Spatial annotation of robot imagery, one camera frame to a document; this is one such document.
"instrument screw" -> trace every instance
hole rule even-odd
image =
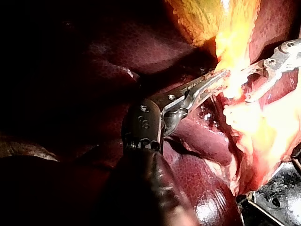
[[[270,59],[268,63],[269,63],[270,65],[275,65],[275,64],[276,64],[276,60]]]
[[[147,105],[141,105],[140,110],[144,113],[150,112],[150,108]]]
[[[171,100],[171,101],[174,101],[175,100],[175,95],[169,94],[168,99]]]

